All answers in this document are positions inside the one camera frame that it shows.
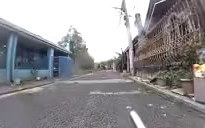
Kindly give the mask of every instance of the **building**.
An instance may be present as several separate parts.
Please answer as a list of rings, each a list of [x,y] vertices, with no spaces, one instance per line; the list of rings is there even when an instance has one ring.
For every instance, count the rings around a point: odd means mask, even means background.
[[[205,0],[150,0],[144,27],[138,29],[134,68],[137,75],[151,78],[179,66],[186,46],[205,46]]]
[[[54,56],[70,52],[0,18],[0,83],[53,77]]]

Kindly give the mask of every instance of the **street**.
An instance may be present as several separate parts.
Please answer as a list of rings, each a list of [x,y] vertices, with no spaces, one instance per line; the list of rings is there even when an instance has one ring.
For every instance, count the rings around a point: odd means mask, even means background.
[[[0,96],[0,128],[205,128],[205,115],[112,71]]]

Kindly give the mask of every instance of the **green tree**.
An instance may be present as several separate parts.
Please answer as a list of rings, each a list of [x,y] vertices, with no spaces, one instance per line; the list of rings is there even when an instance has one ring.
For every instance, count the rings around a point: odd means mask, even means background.
[[[58,42],[58,45],[63,48],[69,48],[72,52],[71,57],[74,59],[75,65],[78,68],[94,68],[94,60],[88,53],[86,42],[76,28],[70,26],[68,33]]]
[[[71,57],[73,59],[75,59],[78,52],[86,46],[81,33],[73,26],[70,26],[68,33],[58,42],[58,45],[63,48],[69,48],[72,52]]]

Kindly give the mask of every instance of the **sky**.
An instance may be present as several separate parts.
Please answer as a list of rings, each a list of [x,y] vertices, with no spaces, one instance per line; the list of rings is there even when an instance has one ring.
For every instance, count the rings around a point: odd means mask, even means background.
[[[122,0],[0,0],[0,17],[57,43],[74,26],[83,36],[95,62],[117,56],[128,46],[127,31],[120,12]],[[126,0],[134,38],[134,15],[144,24],[149,0]]]

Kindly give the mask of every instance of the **blue house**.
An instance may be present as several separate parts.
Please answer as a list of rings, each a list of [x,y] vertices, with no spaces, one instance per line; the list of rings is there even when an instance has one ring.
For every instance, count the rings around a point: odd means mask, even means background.
[[[69,51],[0,18],[0,83],[53,77],[56,56]]]

